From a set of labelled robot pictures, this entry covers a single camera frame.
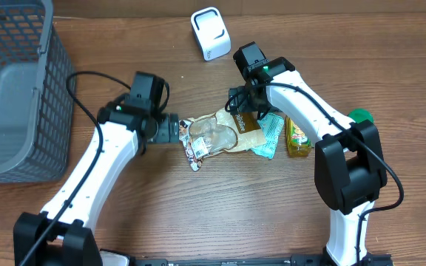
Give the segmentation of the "green lidded jar with tissues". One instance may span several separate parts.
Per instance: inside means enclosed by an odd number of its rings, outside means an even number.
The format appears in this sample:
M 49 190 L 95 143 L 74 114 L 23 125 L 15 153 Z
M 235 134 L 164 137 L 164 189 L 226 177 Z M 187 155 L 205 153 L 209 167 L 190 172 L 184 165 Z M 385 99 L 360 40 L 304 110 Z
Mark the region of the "green lidded jar with tissues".
M 348 114 L 349 118 L 353 119 L 356 123 L 361 123 L 365 120 L 374 122 L 372 114 L 367 109 L 354 109 Z

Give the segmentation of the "yellow liquid bottle silver cap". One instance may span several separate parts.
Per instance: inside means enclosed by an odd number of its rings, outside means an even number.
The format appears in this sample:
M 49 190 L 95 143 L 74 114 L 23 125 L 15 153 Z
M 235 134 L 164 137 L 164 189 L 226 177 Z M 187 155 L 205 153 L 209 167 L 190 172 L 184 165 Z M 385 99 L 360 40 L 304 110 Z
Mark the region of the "yellow liquid bottle silver cap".
M 312 145 L 298 125 L 289 117 L 285 119 L 285 138 L 290 157 L 307 157 Z

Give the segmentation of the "teal tissue pack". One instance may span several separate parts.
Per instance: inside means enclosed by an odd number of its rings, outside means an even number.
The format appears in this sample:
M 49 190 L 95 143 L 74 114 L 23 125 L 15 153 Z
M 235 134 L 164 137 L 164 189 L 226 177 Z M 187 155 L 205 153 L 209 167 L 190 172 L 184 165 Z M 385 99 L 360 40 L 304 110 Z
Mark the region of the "teal tissue pack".
M 251 150 L 259 156 L 266 157 L 270 160 L 274 158 L 279 136 L 284 127 L 284 119 L 276 114 L 268 113 L 262 120 L 259 120 L 259 125 L 264 133 L 266 143 L 261 146 L 256 146 Z

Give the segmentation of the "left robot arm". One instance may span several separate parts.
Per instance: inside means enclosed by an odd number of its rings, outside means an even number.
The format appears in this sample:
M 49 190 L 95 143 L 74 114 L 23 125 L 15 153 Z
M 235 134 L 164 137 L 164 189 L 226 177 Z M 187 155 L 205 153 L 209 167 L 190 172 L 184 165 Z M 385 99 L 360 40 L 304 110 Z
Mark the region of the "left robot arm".
M 136 72 L 129 92 L 89 114 L 91 141 L 57 194 L 39 214 L 24 212 L 13 228 L 16 265 L 134 265 L 135 259 L 100 249 L 94 230 L 104 203 L 129 161 L 150 143 L 179 141 L 178 115 L 164 110 L 169 84 Z

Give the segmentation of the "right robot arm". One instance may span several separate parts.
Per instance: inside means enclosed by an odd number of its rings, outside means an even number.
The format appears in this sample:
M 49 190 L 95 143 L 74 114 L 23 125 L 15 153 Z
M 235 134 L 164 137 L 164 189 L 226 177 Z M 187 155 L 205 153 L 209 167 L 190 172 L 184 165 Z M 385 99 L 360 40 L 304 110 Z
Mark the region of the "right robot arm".
M 390 265 L 388 255 L 373 255 L 365 247 L 368 218 L 388 181 L 375 125 L 338 112 L 312 90 L 290 61 L 267 59 L 254 42 L 240 47 L 233 60 L 246 83 L 230 91 L 226 110 L 259 116 L 283 112 L 315 149 L 314 183 L 330 209 L 330 234 L 321 255 L 294 255 L 291 263 Z

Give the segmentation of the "brown snack wrapper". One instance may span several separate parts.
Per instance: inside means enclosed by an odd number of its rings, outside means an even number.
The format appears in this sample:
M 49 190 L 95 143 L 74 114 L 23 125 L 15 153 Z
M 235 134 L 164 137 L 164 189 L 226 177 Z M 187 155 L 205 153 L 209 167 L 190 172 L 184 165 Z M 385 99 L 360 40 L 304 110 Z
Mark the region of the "brown snack wrapper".
M 179 139 L 193 171 L 198 171 L 207 157 L 246 151 L 266 143 L 263 130 L 252 113 L 232 115 L 225 109 L 180 120 Z

